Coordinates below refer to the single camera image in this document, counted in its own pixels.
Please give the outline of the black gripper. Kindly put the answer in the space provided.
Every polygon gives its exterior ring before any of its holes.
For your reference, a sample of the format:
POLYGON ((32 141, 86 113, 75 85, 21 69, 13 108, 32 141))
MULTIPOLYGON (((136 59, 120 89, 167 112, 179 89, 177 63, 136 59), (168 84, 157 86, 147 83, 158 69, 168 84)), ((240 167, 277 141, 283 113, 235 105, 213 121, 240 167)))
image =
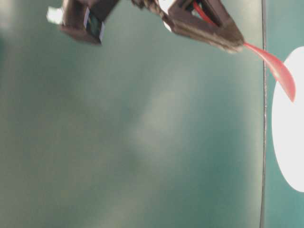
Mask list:
POLYGON ((172 33, 205 42, 228 53, 242 50, 244 37, 220 0, 131 0, 164 18, 172 33))

